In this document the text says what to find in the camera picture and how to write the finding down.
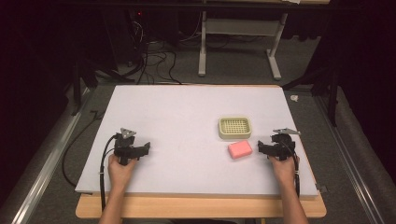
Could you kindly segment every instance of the white metal stand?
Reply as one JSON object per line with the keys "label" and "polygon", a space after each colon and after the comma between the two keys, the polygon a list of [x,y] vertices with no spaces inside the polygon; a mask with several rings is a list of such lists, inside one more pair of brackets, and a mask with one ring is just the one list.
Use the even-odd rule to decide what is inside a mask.
{"label": "white metal stand", "polygon": [[275,53],[285,27],[287,13],[282,14],[280,21],[240,21],[208,19],[206,12],[202,14],[201,50],[199,55],[198,76],[206,74],[206,34],[223,35],[269,35],[274,36],[274,45],[266,51],[269,64],[275,80],[280,80],[281,75],[276,63]]}

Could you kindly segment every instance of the black cable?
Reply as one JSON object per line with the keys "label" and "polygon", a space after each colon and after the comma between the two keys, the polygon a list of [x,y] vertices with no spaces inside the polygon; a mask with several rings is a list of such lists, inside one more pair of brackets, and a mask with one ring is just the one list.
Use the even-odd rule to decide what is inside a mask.
{"label": "black cable", "polygon": [[148,66],[154,66],[154,65],[158,65],[159,63],[162,63],[162,62],[164,62],[165,61],[165,59],[166,59],[166,55],[165,56],[160,56],[160,55],[155,55],[155,54],[153,54],[153,55],[149,55],[148,54],[148,56],[149,57],[156,57],[156,58],[160,58],[160,60],[158,61],[158,62],[156,62],[156,63],[151,63],[151,64],[148,64]]}
{"label": "black cable", "polygon": [[154,76],[148,72],[145,72],[145,75],[146,75],[146,80],[147,80],[148,84],[150,85],[150,79],[151,79],[151,82],[152,82],[151,84],[154,85],[155,84]]}
{"label": "black cable", "polygon": [[136,82],[136,85],[139,85],[140,80],[142,79],[143,74],[145,74],[146,68],[147,68],[147,66],[148,66],[148,60],[149,60],[149,56],[148,56],[148,54],[147,54],[148,50],[149,50],[149,45],[146,45],[146,47],[145,47],[145,52],[146,52],[145,59],[146,59],[146,60],[143,59],[143,57],[142,57],[142,60],[144,61],[144,65],[143,65],[143,67],[142,67],[142,73],[140,74],[139,79],[138,79],[137,82]]}
{"label": "black cable", "polygon": [[296,152],[292,151],[287,144],[285,144],[284,142],[280,142],[283,144],[283,146],[285,146],[289,152],[291,153],[291,156],[293,157],[293,161],[294,161],[294,181],[295,181],[295,188],[296,188],[296,193],[297,193],[297,197],[300,197],[300,175],[299,175],[299,163],[297,161],[297,154]]}
{"label": "black cable", "polygon": [[106,153],[105,156],[107,156],[107,154],[110,153],[110,152],[113,151],[113,150],[114,150],[114,148],[111,148],[111,149]]}
{"label": "black cable", "polygon": [[[175,65],[176,65],[177,55],[176,55],[173,51],[171,51],[171,50],[169,50],[169,51],[152,51],[150,54],[159,54],[159,53],[164,54],[164,58],[162,58],[161,56],[155,55],[155,56],[161,58],[161,60],[160,60],[159,62],[156,63],[156,71],[157,71],[158,76],[159,76],[160,78],[162,78],[162,79],[165,79],[165,80],[168,80],[168,81],[173,81],[173,82],[178,83],[179,85],[182,85],[182,83],[181,83],[180,81],[178,81],[177,79],[173,78],[173,76],[172,76],[172,70],[174,69],[174,67],[175,67]],[[161,63],[165,62],[165,59],[167,58],[166,53],[172,53],[172,54],[174,55],[174,60],[173,60],[173,62],[172,62],[172,66],[171,66],[171,67],[169,68],[169,70],[168,70],[168,76],[169,76],[170,78],[162,77],[162,76],[160,75],[160,72],[159,72],[159,65],[160,65]]]}
{"label": "black cable", "polygon": [[102,201],[102,211],[105,210],[106,207],[106,196],[105,196],[105,158],[107,155],[107,147],[110,144],[110,142],[115,139],[117,137],[116,134],[114,134],[113,136],[111,136],[110,139],[108,139],[106,146],[105,146],[105,150],[103,151],[103,156],[102,156],[102,160],[100,163],[100,171],[99,171],[99,177],[100,177],[100,198]]}
{"label": "black cable", "polygon": [[87,124],[87,126],[85,126],[77,135],[76,137],[72,140],[72,142],[69,144],[69,146],[66,148],[66,150],[64,151],[64,154],[62,156],[62,173],[64,174],[64,179],[74,188],[77,186],[77,184],[73,183],[66,174],[66,171],[64,169],[64,164],[65,164],[65,160],[66,160],[66,155],[69,151],[69,149],[71,148],[71,146],[73,146],[73,144],[78,140],[78,138],[85,132],[85,130],[87,130],[95,121],[102,119],[102,116],[105,114],[106,111],[102,112],[100,115],[97,115],[97,111],[91,111],[91,113],[95,113],[95,115],[93,116],[92,121]]}
{"label": "black cable", "polygon": [[118,72],[116,72],[116,71],[112,71],[112,70],[106,70],[106,71],[103,71],[105,74],[107,74],[108,76],[103,76],[103,75],[100,75],[100,74],[98,74],[98,73],[95,73],[95,75],[97,76],[97,77],[100,77],[100,78],[102,78],[102,79],[107,79],[107,80],[111,80],[111,79],[117,79],[117,80],[119,80],[119,81],[125,81],[125,82],[134,82],[134,80],[133,79],[129,79],[129,78],[127,78],[127,77],[129,77],[129,76],[131,76],[131,75],[133,75],[133,74],[135,74],[135,73],[137,73],[139,70],[141,70],[142,69],[142,67],[143,67],[143,59],[142,58],[140,58],[139,59],[139,61],[138,61],[138,63],[137,63],[137,65],[131,70],[131,71],[129,71],[129,72],[127,72],[127,73],[125,73],[125,74],[119,74]]}

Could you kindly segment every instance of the human hand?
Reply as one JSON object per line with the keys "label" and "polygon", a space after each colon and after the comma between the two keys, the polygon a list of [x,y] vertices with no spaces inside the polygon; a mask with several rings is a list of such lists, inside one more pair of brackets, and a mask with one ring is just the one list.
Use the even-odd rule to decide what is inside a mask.
{"label": "human hand", "polygon": [[137,159],[130,160],[126,166],[119,164],[119,157],[111,154],[108,157],[108,173],[110,175],[111,190],[125,192],[131,180],[132,171]]}
{"label": "human hand", "polygon": [[280,187],[294,188],[295,167],[293,157],[288,157],[284,161],[279,161],[273,156],[268,158],[273,164],[274,174]]}

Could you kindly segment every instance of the metal rail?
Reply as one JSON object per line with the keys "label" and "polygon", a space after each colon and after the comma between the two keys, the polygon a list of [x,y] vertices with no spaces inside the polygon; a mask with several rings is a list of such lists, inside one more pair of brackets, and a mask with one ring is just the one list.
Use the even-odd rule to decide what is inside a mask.
{"label": "metal rail", "polygon": [[209,2],[209,3],[148,3],[148,2],[96,2],[91,0],[83,1],[61,1],[59,6],[69,7],[137,7],[150,10],[193,10],[193,11],[220,11],[220,10],[237,10],[237,11],[260,11],[272,13],[284,12],[311,12],[311,13],[344,13],[361,12],[363,5],[352,7],[335,7],[327,4],[274,4],[274,3],[240,3],[240,2]]}
{"label": "metal rail", "polygon": [[323,114],[323,117],[326,119],[327,125],[329,126],[330,131],[332,132],[332,136],[338,146],[339,155],[341,158],[341,162],[346,168],[346,173],[352,183],[353,188],[356,191],[356,194],[361,201],[361,205],[363,206],[364,211],[366,212],[367,217],[370,219],[371,223],[385,223],[375,202],[373,201],[373,197],[371,195],[370,190],[367,188],[364,180],[361,177],[361,174],[358,171],[358,168],[355,166],[355,162],[353,158],[350,156],[346,145],[342,139],[341,134],[338,132],[337,128],[332,126],[331,121],[327,118],[327,108],[324,100],[320,97],[314,97],[315,102]]}
{"label": "metal rail", "polygon": [[[90,97],[92,96],[92,92],[88,91],[87,88],[85,89],[83,95],[85,95],[86,98],[83,102],[80,111],[82,111],[82,109],[85,107],[85,104],[89,101]],[[41,197],[44,194],[44,191],[47,188],[47,185],[49,184],[53,176],[53,173],[55,172],[59,159],[64,154],[64,149],[66,148],[66,144],[72,132],[74,131],[80,116],[81,116],[81,112],[78,112],[73,118],[70,119],[69,125],[64,131],[62,138],[59,140],[55,148],[49,154],[46,163],[43,165],[40,174],[37,176],[35,183],[31,187],[28,195],[23,201],[20,210],[18,211],[17,215],[14,217],[12,224],[27,223],[30,216],[35,211],[36,206],[38,205]]]}

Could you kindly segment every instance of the plastic tray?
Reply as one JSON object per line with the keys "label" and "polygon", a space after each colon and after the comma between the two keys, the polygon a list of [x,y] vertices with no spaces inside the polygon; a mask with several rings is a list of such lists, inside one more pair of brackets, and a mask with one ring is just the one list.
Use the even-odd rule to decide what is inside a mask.
{"label": "plastic tray", "polygon": [[251,126],[248,118],[221,118],[219,120],[219,136],[222,139],[248,139]]}

